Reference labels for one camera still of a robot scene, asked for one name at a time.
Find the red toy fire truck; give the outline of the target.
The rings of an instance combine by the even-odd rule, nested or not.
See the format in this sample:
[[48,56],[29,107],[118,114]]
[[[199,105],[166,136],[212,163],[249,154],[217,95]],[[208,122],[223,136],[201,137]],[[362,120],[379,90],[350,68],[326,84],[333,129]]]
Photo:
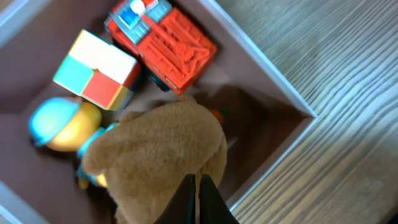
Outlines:
[[162,90],[182,95],[205,72],[216,45],[167,0],[120,1],[104,22],[113,40],[151,70]]

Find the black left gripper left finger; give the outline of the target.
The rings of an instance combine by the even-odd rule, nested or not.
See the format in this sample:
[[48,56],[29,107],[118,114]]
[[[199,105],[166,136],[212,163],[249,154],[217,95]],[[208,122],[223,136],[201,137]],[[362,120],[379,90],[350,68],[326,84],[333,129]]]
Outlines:
[[187,174],[154,224],[195,224],[195,175]]

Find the colourful puzzle cube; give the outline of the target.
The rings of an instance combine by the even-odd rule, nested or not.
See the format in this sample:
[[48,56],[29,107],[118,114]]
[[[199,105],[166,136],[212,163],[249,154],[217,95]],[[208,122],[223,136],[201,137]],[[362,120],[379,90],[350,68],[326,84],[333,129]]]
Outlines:
[[81,30],[53,81],[104,110],[123,108],[144,80],[131,55]]

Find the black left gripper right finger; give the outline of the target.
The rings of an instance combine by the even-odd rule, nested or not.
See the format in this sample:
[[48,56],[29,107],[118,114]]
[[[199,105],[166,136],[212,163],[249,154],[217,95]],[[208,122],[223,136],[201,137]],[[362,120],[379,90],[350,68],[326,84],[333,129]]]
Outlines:
[[200,224],[239,224],[208,174],[200,181]]

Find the yellow duck toy blue hat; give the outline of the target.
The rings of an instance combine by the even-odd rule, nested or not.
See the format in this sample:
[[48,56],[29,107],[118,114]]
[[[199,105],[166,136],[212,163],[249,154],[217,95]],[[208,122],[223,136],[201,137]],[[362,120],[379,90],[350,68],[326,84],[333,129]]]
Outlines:
[[34,146],[73,152],[82,161],[91,143],[119,123],[101,126],[101,111],[79,97],[53,97],[32,114],[28,127]]

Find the brown plush toy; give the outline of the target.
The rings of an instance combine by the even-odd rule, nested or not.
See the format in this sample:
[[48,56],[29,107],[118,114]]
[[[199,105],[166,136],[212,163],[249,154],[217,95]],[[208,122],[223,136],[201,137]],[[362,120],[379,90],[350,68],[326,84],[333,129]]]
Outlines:
[[104,175],[118,223],[154,223],[187,174],[219,185],[228,145],[220,119],[192,96],[130,111],[88,147],[81,161]]

